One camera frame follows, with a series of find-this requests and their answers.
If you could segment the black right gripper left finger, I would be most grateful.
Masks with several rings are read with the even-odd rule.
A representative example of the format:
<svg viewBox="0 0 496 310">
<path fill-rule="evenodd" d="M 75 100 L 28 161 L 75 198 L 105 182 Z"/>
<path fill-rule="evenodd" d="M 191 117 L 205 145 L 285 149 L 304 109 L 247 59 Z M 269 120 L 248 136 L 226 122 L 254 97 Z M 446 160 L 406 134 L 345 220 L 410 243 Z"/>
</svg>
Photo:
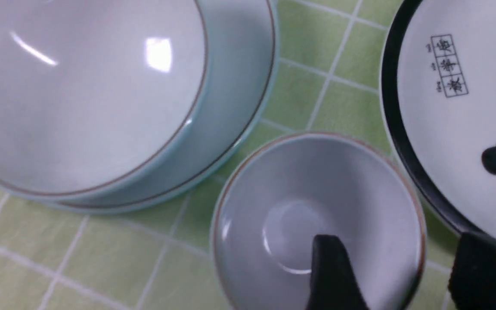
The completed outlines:
<svg viewBox="0 0 496 310">
<path fill-rule="evenodd" d="M 368 310 L 346 247 L 338 236 L 313 238 L 307 310 Z"/>
</svg>

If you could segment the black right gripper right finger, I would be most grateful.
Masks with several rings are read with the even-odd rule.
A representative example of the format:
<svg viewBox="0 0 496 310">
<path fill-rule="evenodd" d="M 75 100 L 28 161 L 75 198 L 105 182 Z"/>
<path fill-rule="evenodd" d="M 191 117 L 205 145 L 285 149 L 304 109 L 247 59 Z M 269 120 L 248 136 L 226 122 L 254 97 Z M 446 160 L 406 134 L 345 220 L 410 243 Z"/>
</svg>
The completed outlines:
<svg viewBox="0 0 496 310">
<path fill-rule="evenodd" d="M 447 288 L 457 310 L 496 310 L 496 238 L 461 234 Z"/>
</svg>

